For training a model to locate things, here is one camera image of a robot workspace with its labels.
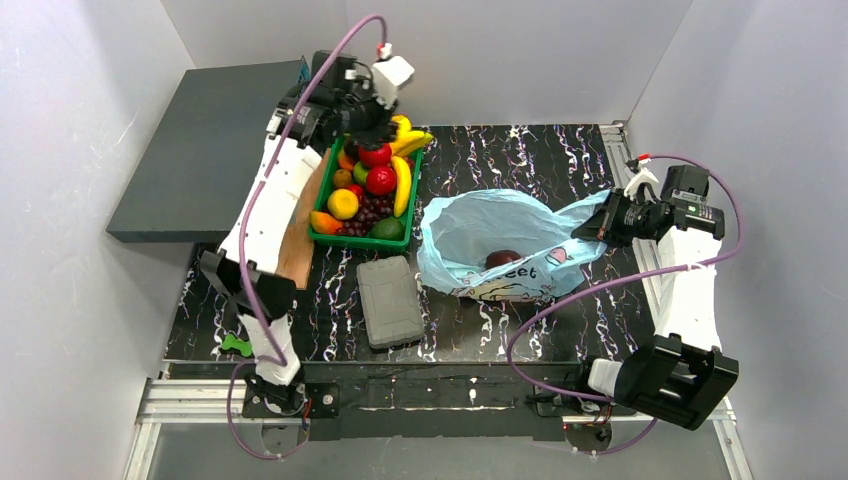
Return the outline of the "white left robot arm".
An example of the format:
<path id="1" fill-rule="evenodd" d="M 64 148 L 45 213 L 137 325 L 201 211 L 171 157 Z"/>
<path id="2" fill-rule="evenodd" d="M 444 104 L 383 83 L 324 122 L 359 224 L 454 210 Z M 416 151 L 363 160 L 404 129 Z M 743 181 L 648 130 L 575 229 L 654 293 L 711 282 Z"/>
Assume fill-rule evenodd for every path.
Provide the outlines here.
<path id="1" fill-rule="evenodd" d="M 328 50 L 316 52 L 312 65 L 311 77 L 300 77 L 271 114 L 238 219 L 217 249 L 201 257 L 202 273 L 248 335 L 256 383 L 282 394 L 293 389 L 301 369 L 289 318 L 297 287 L 277 273 L 289 220 L 335 141 L 349 134 L 373 146 L 394 137 L 390 117 L 414 74 L 387 46 L 372 65 Z"/>

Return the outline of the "dark red fake apple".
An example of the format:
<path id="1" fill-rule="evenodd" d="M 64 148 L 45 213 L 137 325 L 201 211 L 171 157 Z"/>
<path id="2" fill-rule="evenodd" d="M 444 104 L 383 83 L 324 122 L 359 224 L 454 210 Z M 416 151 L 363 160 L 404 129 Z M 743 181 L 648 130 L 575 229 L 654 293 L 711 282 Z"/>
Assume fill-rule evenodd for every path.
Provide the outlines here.
<path id="1" fill-rule="evenodd" d="M 490 270 L 522 259 L 523 256 L 513 250 L 498 250 L 490 253 L 484 262 L 484 269 Z"/>

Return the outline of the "light blue plastic bag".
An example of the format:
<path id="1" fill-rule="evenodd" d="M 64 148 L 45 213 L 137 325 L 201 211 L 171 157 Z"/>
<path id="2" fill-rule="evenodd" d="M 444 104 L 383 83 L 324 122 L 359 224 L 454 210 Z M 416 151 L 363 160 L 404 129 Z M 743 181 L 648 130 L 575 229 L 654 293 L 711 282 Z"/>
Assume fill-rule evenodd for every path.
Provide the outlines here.
<path id="1" fill-rule="evenodd" d="M 512 189 L 487 189 L 432 199 L 420 222 L 416 263 L 421 283 L 456 297 L 535 302 L 564 296 L 585 277 L 582 267 L 606 246 L 571 237 L 609 193 L 602 190 L 557 211 Z M 490 270 L 486 257 L 513 250 L 522 259 Z"/>

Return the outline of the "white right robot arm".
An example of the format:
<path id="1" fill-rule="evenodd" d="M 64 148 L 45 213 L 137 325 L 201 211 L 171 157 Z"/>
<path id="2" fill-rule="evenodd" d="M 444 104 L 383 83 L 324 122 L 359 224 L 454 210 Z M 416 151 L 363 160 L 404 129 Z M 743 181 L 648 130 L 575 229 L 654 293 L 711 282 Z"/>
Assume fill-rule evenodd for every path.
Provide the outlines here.
<path id="1" fill-rule="evenodd" d="M 595 359 L 587 387 L 617 404 L 687 430 L 707 419 L 736 383 L 737 360 L 724 355 L 714 315 L 724 212 L 708 203 L 710 173 L 674 165 L 659 181 L 633 164 L 625 187 L 612 190 L 575 232 L 616 248 L 655 242 L 662 269 L 655 334 L 623 361 Z"/>

